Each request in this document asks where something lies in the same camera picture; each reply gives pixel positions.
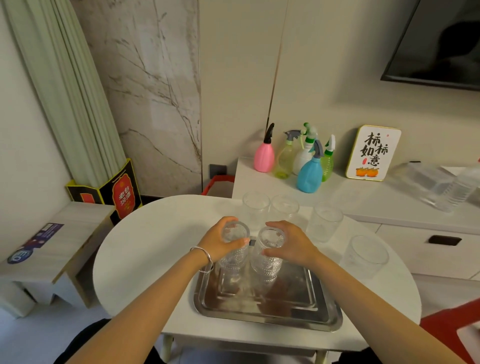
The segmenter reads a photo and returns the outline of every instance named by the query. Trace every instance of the hand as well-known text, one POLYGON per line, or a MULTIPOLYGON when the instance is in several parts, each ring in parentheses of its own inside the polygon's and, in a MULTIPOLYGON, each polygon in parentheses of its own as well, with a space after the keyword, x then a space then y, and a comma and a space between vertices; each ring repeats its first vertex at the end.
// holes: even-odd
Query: hand
POLYGON ((250 242, 250 238, 243 238, 226 243, 222 239, 222 230, 227 222, 238 221, 234 216, 225 216, 221 218, 218 223, 210 228, 209 231, 198 243, 198 246, 204 248, 212 258, 213 262, 216 262, 226 256, 228 253, 235 249, 240 249, 250 242))
POLYGON ((285 259, 293 264, 313 269, 316 258, 322 253, 297 225, 287 221, 270 221, 266 225, 282 230, 287 236, 287 242, 280 248, 264 249, 263 255, 285 259))

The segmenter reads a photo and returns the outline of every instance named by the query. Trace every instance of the spray nozzle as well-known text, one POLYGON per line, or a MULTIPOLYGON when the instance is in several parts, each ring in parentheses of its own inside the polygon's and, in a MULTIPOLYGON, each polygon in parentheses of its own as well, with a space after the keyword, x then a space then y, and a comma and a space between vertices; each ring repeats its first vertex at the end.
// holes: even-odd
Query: spray nozzle
POLYGON ((285 134, 287 135, 287 141, 288 142, 293 142, 293 138, 298 138, 298 137, 301 136, 301 131, 298 130, 298 129, 289 130, 289 131, 285 132, 285 134))
POLYGON ((324 148, 322 147, 322 143, 320 143, 320 140, 315 139, 313 142, 313 147, 310 149, 311 152, 315 152, 313 155, 314 158, 320 159, 321 157, 324 157, 324 148))
POLYGON ((317 128, 311 126, 308 122, 304 123, 303 126, 305 127, 305 129, 302 130, 304 131, 302 134, 307 135, 307 137, 305 138, 305 142, 310 144, 313 143, 318 136, 317 128))
POLYGON ((270 126, 267 129, 267 132, 265 133, 265 138, 264 138, 264 143, 265 144, 271 144, 272 143, 272 133, 273 133, 273 127, 275 126, 275 123, 271 123, 270 126))
POLYGON ((331 135, 330 139, 328 139, 327 144, 325 144, 325 154, 327 156, 331 156, 333 151, 335 150, 335 135, 331 135))

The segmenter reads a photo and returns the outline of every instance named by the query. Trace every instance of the green curtain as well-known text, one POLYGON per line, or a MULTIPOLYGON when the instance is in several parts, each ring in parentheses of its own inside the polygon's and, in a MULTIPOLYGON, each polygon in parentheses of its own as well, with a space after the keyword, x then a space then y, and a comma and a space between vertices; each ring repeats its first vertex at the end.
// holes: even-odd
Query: green curtain
POLYGON ((100 187, 126 158, 69 0, 4 0, 48 122, 77 184, 100 187))

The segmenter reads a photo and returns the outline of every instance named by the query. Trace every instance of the bracelet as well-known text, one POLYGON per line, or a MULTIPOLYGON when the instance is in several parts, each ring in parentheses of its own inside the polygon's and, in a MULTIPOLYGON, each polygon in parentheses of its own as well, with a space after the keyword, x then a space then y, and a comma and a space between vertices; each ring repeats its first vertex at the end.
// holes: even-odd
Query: bracelet
POLYGON ((202 272, 202 273, 205 273, 205 274, 210 273, 210 272, 213 270, 213 261, 212 261, 212 257, 211 257, 210 254, 208 253, 208 251, 206 251, 204 248, 201 248, 201 247, 199 247, 199 246, 192 246, 189 251, 191 252, 193 249, 203 250, 203 252, 206 254, 206 256, 207 256, 207 258, 208 258, 208 262, 209 262, 209 264, 210 264, 210 270, 201 270, 201 269, 199 269, 199 271, 202 272))

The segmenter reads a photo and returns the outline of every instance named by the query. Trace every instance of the persimmon illustration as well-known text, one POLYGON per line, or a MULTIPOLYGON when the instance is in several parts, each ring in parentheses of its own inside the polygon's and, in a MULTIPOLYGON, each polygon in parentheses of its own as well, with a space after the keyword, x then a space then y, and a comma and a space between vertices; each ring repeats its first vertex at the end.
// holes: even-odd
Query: persimmon illustration
POLYGON ((365 177, 367 175, 367 168, 357 168, 357 176, 365 177))
POLYGON ((367 176, 376 177, 378 175, 378 168, 370 168, 367 170, 367 176))

